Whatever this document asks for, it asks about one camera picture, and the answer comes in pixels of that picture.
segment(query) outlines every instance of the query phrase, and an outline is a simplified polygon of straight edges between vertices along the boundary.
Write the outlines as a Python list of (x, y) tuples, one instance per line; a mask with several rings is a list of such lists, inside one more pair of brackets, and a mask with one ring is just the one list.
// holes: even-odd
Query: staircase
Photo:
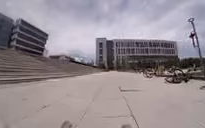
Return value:
[(30, 56), (11, 49), (0, 48), (0, 84), (72, 77), (99, 72), (99, 69), (60, 62), (40, 56)]

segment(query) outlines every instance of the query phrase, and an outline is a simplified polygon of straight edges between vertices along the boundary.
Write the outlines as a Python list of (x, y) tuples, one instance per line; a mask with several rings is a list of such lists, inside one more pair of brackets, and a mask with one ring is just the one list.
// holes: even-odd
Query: sky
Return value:
[(205, 0), (0, 0), (0, 12), (46, 31), (49, 54), (89, 57), (98, 37), (176, 40), (181, 58), (197, 57), (194, 17), (205, 56)]

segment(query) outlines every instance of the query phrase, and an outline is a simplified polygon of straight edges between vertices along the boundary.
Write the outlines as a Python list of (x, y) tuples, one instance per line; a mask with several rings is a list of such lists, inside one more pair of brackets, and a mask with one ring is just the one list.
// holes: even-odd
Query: building facade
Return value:
[(0, 47), (9, 47), (13, 22), (13, 19), (0, 13)]
[(108, 69), (148, 66), (178, 59), (177, 43), (167, 40), (96, 39), (96, 65)]
[(23, 19), (16, 20), (11, 36), (11, 47), (34, 55), (43, 55), (48, 34)]

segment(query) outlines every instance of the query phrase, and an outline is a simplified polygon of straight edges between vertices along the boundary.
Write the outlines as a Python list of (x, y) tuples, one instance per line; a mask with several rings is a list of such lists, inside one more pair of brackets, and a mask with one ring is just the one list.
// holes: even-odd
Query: pole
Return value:
[(200, 48), (200, 44), (199, 44), (199, 40), (198, 40), (198, 35), (197, 35), (197, 32), (196, 32), (194, 20), (195, 20), (194, 18), (190, 18), (190, 19), (188, 19), (188, 22), (190, 22), (191, 25), (192, 25), (193, 32), (195, 34), (195, 39), (196, 39), (197, 47), (198, 47), (198, 54), (199, 54), (199, 57), (201, 59), (201, 65), (203, 65), (202, 52), (201, 52), (201, 48)]

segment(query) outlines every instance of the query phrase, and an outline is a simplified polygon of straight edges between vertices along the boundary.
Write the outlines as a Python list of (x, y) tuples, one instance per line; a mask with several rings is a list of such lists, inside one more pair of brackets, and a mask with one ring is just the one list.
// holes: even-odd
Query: white building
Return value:
[(117, 68), (126, 64), (162, 63), (178, 59), (177, 43), (167, 40), (96, 39), (96, 64)]

